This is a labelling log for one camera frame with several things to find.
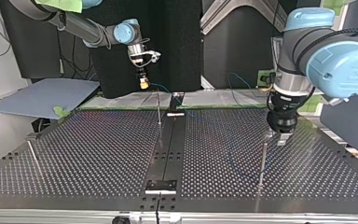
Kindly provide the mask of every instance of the robotic arm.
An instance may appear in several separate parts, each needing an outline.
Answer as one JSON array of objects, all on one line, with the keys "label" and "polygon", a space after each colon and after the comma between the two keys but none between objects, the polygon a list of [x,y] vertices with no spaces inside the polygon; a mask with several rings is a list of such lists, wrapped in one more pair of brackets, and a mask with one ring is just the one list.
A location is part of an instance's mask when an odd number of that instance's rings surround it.
[{"label": "robotic arm", "polygon": [[331,100],[358,95],[358,29],[331,29],[335,13],[299,8],[288,17],[274,90],[268,96],[268,125],[280,133],[279,146],[293,133],[297,110],[316,89]]},{"label": "robotic arm", "polygon": [[142,39],[141,27],[136,19],[125,20],[119,25],[103,27],[82,17],[80,14],[61,11],[54,7],[38,5],[33,0],[9,0],[11,4],[26,16],[37,21],[48,21],[59,31],[67,31],[83,39],[89,48],[108,47],[115,44],[128,46],[130,61],[136,68],[141,89],[149,87],[146,66],[156,63],[160,53],[146,50]]}]

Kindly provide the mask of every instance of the light blue joint cap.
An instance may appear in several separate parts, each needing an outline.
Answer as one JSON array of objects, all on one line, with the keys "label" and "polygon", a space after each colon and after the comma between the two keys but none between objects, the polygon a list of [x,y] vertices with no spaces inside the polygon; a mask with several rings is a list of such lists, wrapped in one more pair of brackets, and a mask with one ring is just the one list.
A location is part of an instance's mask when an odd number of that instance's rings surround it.
[{"label": "light blue joint cap", "polygon": [[332,9],[324,7],[302,7],[292,11],[284,31],[321,27],[332,27],[335,13]]},{"label": "light blue joint cap", "polygon": [[130,23],[123,22],[115,27],[113,35],[119,43],[129,44],[135,39],[135,29]]},{"label": "light blue joint cap", "polygon": [[312,54],[306,75],[317,89],[334,98],[358,94],[358,42],[340,41]]},{"label": "light blue joint cap", "polygon": [[138,22],[138,20],[136,20],[136,19],[124,20],[122,23],[128,23],[128,24],[139,25],[139,22]]},{"label": "light blue joint cap", "polygon": [[83,0],[83,8],[87,9],[91,7],[96,7],[100,5],[102,1],[103,0]]}]

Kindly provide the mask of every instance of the vertical metal pin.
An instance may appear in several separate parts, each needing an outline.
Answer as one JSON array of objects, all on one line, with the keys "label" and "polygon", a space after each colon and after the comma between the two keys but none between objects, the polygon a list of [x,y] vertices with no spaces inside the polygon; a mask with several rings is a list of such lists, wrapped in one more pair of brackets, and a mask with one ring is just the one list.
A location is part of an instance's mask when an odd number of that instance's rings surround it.
[{"label": "vertical metal pin", "polygon": [[263,144],[263,155],[261,157],[261,169],[260,169],[260,179],[258,182],[258,187],[263,188],[263,177],[264,177],[264,172],[266,169],[266,157],[267,157],[267,147],[268,147],[269,143],[267,142],[267,140],[264,142]]},{"label": "vertical metal pin", "polygon": [[161,125],[161,114],[159,113],[159,94],[157,92],[157,111],[158,111],[158,124]]},{"label": "vertical metal pin", "polygon": [[36,157],[36,154],[34,153],[34,147],[32,146],[31,141],[27,141],[27,143],[28,143],[28,146],[29,146],[30,149],[31,149],[31,153],[32,153],[32,155],[33,155],[33,157],[34,157],[34,160],[38,161],[38,158]]}]

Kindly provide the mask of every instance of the metal breadboard table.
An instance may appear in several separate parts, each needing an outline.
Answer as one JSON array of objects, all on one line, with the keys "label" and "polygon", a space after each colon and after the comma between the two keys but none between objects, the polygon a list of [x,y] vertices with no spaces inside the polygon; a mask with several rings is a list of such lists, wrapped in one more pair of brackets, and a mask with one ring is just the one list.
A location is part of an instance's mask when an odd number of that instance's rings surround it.
[{"label": "metal breadboard table", "polygon": [[[284,147],[272,137],[260,169],[266,113],[187,110],[158,125],[157,111],[79,111],[0,160],[0,221],[358,222],[358,160],[309,121]],[[151,181],[176,189],[146,194]]]}]

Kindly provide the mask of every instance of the perforated metal plate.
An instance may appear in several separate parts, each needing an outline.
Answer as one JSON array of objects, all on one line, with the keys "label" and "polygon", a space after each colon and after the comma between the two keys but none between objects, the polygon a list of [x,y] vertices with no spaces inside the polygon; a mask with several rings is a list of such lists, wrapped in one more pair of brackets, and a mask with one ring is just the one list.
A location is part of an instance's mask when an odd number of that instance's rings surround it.
[{"label": "perforated metal plate", "polygon": [[34,141],[35,155],[2,161],[0,196],[136,200],[159,133],[156,111],[78,112]]},{"label": "perforated metal plate", "polygon": [[188,111],[176,210],[357,212],[358,160],[305,119],[286,146],[277,147],[278,136],[269,140],[258,187],[266,115],[264,109]]}]

